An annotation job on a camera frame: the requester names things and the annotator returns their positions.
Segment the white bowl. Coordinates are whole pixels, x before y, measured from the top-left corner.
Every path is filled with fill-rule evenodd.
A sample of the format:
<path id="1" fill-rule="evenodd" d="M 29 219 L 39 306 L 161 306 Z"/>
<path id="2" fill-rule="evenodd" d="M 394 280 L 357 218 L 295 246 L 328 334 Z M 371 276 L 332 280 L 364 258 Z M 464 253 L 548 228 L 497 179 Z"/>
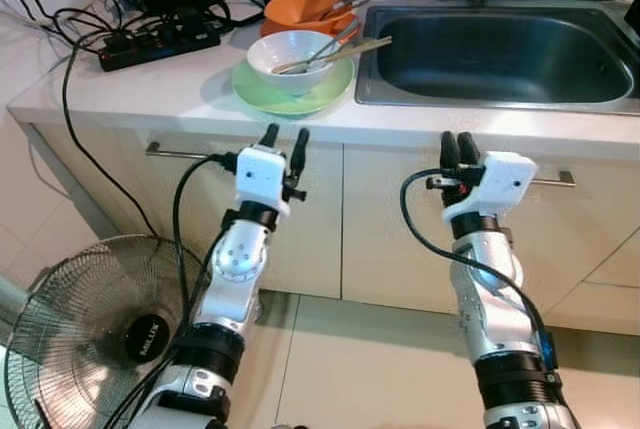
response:
<path id="1" fill-rule="evenodd" d="M 326 33 L 314 31 L 283 31 L 261 37 L 248 50 L 247 62 L 262 81 L 292 96 L 310 92 L 319 85 L 330 72 L 333 62 L 317 60 L 306 72 L 276 74 L 279 65 L 302 62 L 334 39 Z"/>

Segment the green plate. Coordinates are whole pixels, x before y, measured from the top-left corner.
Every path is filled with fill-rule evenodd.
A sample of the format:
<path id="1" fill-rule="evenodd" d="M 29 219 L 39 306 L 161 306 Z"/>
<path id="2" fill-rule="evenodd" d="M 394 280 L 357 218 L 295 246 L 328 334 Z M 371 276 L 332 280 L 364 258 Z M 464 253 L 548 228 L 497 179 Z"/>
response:
<path id="1" fill-rule="evenodd" d="M 259 109 L 260 112 L 302 117 L 320 112 L 325 106 L 333 104 L 344 91 L 351 86 L 355 78 L 355 63 L 351 59 L 335 63 L 333 71 L 305 95 L 292 96 L 262 81 L 250 63 L 243 60 L 232 69 L 230 85 L 244 103 Z"/>

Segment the stainless steel sink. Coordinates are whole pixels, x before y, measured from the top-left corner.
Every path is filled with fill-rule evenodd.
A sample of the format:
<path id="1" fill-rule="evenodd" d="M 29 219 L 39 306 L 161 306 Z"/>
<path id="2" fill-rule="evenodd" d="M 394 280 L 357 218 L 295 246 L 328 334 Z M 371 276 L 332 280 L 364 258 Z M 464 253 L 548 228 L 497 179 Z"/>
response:
<path id="1" fill-rule="evenodd" d="M 639 46 L 599 7 L 375 5 L 358 59 L 365 105 L 634 114 Z"/>

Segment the beige cabinet door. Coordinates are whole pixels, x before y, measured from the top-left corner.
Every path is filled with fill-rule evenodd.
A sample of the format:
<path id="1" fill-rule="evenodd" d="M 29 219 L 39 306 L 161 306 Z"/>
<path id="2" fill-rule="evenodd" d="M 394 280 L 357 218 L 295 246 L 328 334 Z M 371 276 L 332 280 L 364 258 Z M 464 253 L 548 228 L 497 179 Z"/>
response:
<path id="1" fill-rule="evenodd" d="M 63 124 L 37 124 L 47 144 L 76 177 L 120 232 L 172 234 L 175 186 L 191 159 L 147 156 L 161 149 L 184 153 L 236 153 L 257 137 L 196 135 L 159 129 L 78 128 L 79 141 L 90 150 L 113 181 L 101 176 L 73 144 Z M 300 188 L 305 201 L 291 202 L 291 214 L 271 237 L 266 289 L 297 295 L 340 297 L 340 227 L 342 227 L 343 151 L 339 144 L 308 142 Z M 220 229 L 225 210 L 233 208 L 236 178 L 219 165 L 207 164 L 193 174 L 182 197 L 184 246 L 205 254 Z"/>
<path id="2" fill-rule="evenodd" d="M 538 178 L 571 170 L 577 186 L 531 186 L 500 218 L 524 268 L 524 292 L 550 327 L 636 333 L 640 261 L 625 242 L 640 225 L 640 160 L 539 156 L 536 163 Z M 343 298 L 456 311 L 448 261 L 412 236 L 399 209 L 404 179 L 436 164 L 434 147 L 344 149 Z"/>

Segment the orange bowl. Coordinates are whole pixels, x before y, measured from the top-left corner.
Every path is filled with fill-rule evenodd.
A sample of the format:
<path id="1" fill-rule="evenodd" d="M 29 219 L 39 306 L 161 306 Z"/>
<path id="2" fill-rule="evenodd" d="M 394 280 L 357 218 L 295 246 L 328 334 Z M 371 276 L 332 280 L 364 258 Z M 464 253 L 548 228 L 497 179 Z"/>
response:
<path id="1" fill-rule="evenodd" d="M 282 17 L 297 16 L 301 21 L 316 21 L 308 18 L 312 13 L 332 7 L 339 0 L 270 0 L 266 4 L 264 16 L 280 19 Z"/>

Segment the grey standing fan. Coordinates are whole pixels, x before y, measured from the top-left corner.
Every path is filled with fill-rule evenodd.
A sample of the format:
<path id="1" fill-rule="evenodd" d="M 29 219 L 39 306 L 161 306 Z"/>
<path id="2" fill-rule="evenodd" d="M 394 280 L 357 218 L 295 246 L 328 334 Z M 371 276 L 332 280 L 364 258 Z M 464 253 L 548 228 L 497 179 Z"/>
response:
<path id="1" fill-rule="evenodd" d="M 123 401 L 163 360 L 182 318 L 174 243 L 100 240 L 29 287 L 6 338 L 17 429 L 125 429 Z"/>

